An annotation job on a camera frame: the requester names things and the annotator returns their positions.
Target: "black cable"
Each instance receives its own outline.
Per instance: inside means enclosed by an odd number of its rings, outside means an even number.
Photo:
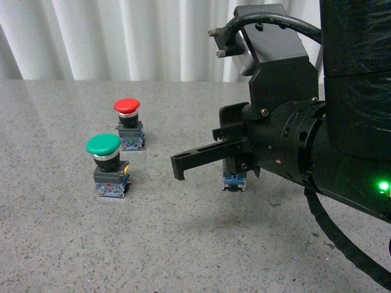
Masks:
[[[391,273],[380,266],[376,261],[366,255],[336,226],[331,220],[326,210],[323,208],[318,196],[314,191],[304,190],[307,197],[308,206],[315,216],[320,228],[326,236],[335,244],[348,260],[350,260],[359,270],[362,270],[377,284],[391,290]]]
[[[277,24],[299,32],[317,43],[322,44],[322,33],[317,27],[306,23],[305,21],[299,20],[298,18],[269,12],[254,12],[232,18],[232,20],[230,20],[225,26],[225,34],[227,36],[225,44],[234,44],[235,35],[239,32],[239,30],[243,26],[252,23]]]

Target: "red push button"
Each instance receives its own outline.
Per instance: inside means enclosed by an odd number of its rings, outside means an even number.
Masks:
[[[140,107],[140,102],[133,98],[120,99],[114,103],[114,110],[122,114],[132,114]]]

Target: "white curtain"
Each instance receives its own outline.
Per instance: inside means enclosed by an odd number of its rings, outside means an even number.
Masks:
[[[206,32],[273,3],[320,27],[317,0],[0,0],[0,78],[243,81]],[[300,38],[315,65],[320,46]]]

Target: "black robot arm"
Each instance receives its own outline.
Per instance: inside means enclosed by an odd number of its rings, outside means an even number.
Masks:
[[[231,174],[263,168],[304,186],[329,239],[391,290],[391,274],[342,234],[316,196],[391,223],[391,2],[320,7],[321,32],[278,4],[237,7],[226,27],[209,31],[217,56],[233,56],[252,76],[250,103],[223,107],[213,131],[221,141],[172,156],[174,174],[184,179],[189,168],[225,159]],[[318,101],[318,72],[294,30],[319,43],[321,35],[326,102]]]

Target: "screw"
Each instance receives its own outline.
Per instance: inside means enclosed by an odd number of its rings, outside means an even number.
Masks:
[[[219,50],[216,52],[217,58],[224,58],[227,55],[225,50]]]
[[[208,30],[209,37],[215,37],[217,36],[217,30],[216,29],[210,29]]]
[[[262,116],[267,117],[267,116],[269,115],[269,110],[267,110],[267,109],[262,109],[262,110],[261,110],[261,114],[262,114]]]
[[[256,23],[255,28],[260,32],[263,31],[263,23]]]

